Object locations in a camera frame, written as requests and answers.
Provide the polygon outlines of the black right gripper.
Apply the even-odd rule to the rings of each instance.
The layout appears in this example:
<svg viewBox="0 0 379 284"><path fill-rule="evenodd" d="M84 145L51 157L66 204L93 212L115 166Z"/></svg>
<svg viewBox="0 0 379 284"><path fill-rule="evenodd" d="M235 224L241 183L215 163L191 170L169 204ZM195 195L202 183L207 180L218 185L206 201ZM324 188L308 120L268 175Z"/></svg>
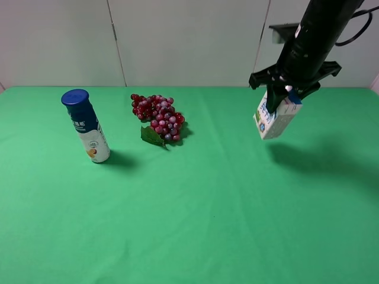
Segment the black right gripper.
<svg viewBox="0 0 379 284"><path fill-rule="evenodd" d="M291 101L301 102L305 97L317 92L320 81L330 75L336 77L342 67L336 62L323 62L320 69L310 79L305 79L303 75L295 76L280 70L274 64L259 72L252 73L249 78L249 85L256 89L261 85L266 85L266 108L268 112L275 112L279 104L288 96L285 86L292 86Z"/></svg>

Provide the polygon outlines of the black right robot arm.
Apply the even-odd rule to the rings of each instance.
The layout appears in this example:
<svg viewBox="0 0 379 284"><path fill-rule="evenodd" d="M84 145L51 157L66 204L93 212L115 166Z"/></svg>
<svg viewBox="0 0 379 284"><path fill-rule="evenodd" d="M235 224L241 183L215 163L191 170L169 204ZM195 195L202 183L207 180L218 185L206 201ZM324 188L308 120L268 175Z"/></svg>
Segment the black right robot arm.
<svg viewBox="0 0 379 284"><path fill-rule="evenodd" d="M361 1L310 1L298 24L272 25L284 41L276 63L252 73L252 89L266 86L266 107L275 112L292 87L300 99L320 89L320 81L327 76L337 76L341 66L326 58L347 23L353 18Z"/></svg>

